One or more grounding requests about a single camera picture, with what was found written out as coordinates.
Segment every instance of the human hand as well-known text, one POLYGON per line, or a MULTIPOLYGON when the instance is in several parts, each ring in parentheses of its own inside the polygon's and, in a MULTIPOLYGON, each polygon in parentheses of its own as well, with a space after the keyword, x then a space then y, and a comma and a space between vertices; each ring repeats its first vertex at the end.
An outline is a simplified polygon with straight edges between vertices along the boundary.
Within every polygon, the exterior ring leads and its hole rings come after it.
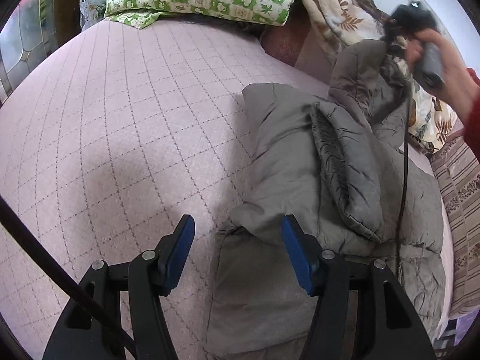
POLYGON ((440 49, 443 67, 443 86, 440 90, 427 92, 449 104, 463 124, 467 124, 474 101, 480 95, 480 89, 467 72, 460 55, 450 42, 437 31, 426 29, 415 33, 408 41, 406 62, 413 72, 415 64, 423 53, 422 43, 432 42, 440 49))

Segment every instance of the striped floral fabric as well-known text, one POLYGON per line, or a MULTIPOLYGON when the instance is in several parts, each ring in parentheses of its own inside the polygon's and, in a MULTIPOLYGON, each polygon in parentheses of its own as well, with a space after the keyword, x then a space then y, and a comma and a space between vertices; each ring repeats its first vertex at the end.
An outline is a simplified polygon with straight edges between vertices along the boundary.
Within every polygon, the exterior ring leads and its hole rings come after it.
POLYGON ((480 164, 459 137, 433 155, 431 166, 452 229, 453 319, 480 306, 480 164))

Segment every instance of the black cable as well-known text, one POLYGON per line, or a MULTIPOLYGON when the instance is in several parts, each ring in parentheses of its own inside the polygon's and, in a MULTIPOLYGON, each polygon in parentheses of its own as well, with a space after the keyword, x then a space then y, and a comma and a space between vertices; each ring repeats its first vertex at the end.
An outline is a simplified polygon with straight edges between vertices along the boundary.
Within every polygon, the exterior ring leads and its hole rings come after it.
POLYGON ((400 228, 402 226, 403 212, 405 211, 405 202, 407 200, 407 182, 409 178, 409 119, 410 119, 410 101, 411 96, 406 102, 405 134, 403 144, 403 190, 402 202, 400 203, 400 212, 398 213, 397 228, 395 230, 395 276, 399 279, 400 275, 400 228))
POLYGON ((20 247, 69 297, 82 306, 85 311, 100 322, 118 341, 137 358, 134 340, 93 300, 63 268, 50 256, 45 248, 30 233, 20 218, 0 196, 0 223, 15 239, 20 247))

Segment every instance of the striped cushion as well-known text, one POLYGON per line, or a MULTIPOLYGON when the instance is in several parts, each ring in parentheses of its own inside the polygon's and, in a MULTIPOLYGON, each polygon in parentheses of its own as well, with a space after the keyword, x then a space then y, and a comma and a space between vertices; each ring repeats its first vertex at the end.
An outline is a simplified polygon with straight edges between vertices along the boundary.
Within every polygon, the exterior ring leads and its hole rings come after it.
POLYGON ((480 306, 480 164, 459 137, 433 155, 431 166, 452 228, 453 319, 480 306))

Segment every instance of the green leaf print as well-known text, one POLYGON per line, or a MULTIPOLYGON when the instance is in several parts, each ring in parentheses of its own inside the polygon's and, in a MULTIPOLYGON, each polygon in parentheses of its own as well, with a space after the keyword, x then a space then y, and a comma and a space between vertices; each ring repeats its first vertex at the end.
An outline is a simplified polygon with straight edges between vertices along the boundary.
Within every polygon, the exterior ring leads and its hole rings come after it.
POLYGON ((260 6, 262 7, 261 11, 263 13, 268 14, 268 12, 272 12, 272 5, 260 4, 260 6))

